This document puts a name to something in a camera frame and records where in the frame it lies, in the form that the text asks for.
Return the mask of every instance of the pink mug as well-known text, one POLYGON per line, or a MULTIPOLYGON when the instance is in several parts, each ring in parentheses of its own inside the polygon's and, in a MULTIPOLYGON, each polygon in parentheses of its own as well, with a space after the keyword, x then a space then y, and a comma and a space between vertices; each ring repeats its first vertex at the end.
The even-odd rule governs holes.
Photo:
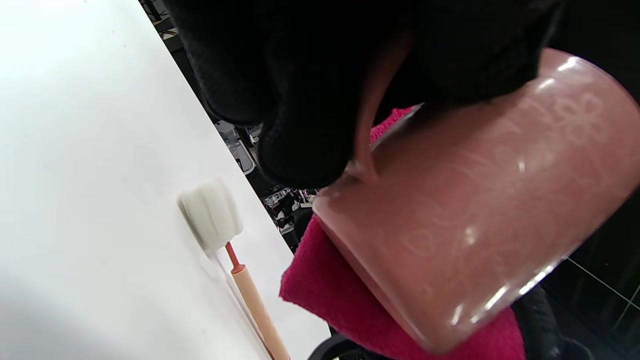
POLYGON ((444 353, 542 280, 640 183, 640 112, 604 71, 547 49, 538 78, 518 91, 419 110, 370 148, 411 46, 401 37, 372 67, 353 161, 314 211, 403 329, 444 353))

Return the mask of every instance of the dark fabric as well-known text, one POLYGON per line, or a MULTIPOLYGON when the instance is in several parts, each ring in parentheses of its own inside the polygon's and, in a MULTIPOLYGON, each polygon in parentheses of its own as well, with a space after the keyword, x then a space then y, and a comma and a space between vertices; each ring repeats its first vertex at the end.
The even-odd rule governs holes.
MULTIPOLYGON (((539 286, 517 300, 511 308, 524 339, 527 360, 593 360, 587 348, 560 335, 545 292, 539 286)), ((361 351, 364 360, 392 360, 360 348, 341 334, 333 335, 319 345, 309 360, 333 359, 356 351, 361 351)))
POLYGON ((400 29, 417 37, 380 109, 478 101, 536 74, 560 0, 166 0, 209 111, 264 123, 263 173, 295 188, 338 178, 351 155, 360 84, 400 29))

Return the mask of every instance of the wooden handle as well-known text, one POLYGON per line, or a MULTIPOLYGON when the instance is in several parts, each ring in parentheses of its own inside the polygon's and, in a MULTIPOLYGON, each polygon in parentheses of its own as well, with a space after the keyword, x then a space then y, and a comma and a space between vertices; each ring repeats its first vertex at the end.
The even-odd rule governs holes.
POLYGON ((240 271, 232 272, 236 286, 240 290, 240 294, 244 299, 244 303, 249 308, 249 312, 253 316, 253 320, 258 326, 258 330, 262 334, 267 350, 271 354, 273 360, 290 360, 291 357, 284 347, 282 339, 273 325, 273 321, 267 312, 267 308, 264 307, 262 298, 258 293, 258 289, 253 283, 253 279, 249 274, 249 270, 243 267, 240 271))

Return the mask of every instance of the floor tile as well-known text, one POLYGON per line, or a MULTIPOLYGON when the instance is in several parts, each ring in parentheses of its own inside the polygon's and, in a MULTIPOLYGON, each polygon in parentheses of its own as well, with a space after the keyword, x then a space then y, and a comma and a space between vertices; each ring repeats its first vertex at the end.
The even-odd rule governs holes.
POLYGON ((630 306, 616 324, 615 333, 621 344, 634 357, 640 357, 640 310, 630 306))
POLYGON ((606 333, 613 330, 628 304, 622 297, 570 260, 544 281, 545 289, 566 307, 606 333))
POLYGON ((571 259, 624 297, 640 286, 640 192, 629 199, 571 259))

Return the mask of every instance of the mug handle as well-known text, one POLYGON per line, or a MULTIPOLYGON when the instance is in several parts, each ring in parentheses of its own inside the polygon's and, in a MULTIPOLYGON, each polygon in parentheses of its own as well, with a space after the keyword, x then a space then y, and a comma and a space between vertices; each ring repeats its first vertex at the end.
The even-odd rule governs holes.
POLYGON ((400 34, 382 49, 367 71, 356 122, 353 158, 345 169, 347 174, 365 183, 375 182, 378 179, 369 148, 371 128, 376 112, 391 80, 412 48, 413 35, 411 33, 400 34))

